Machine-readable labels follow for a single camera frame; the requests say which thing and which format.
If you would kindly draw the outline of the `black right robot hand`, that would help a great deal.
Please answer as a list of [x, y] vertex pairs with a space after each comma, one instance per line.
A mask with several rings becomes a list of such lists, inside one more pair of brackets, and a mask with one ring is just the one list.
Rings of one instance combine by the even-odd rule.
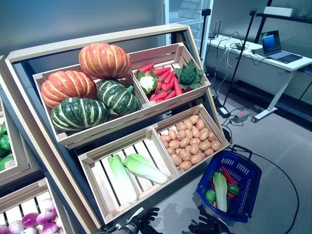
[[228, 225], [221, 219], [207, 214], [204, 210], [199, 212], [199, 223], [190, 224], [188, 229], [194, 234], [231, 234]]

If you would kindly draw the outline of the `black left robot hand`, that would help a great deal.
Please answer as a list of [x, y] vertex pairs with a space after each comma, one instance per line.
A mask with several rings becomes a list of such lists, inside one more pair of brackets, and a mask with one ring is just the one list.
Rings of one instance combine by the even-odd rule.
[[142, 234], [159, 234], [159, 232], [150, 225], [150, 222], [154, 221], [155, 217], [158, 215], [158, 211], [158, 207], [143, 209], [129, 220], [126, 227], [132, 234], [137, 234], [138, 232]]

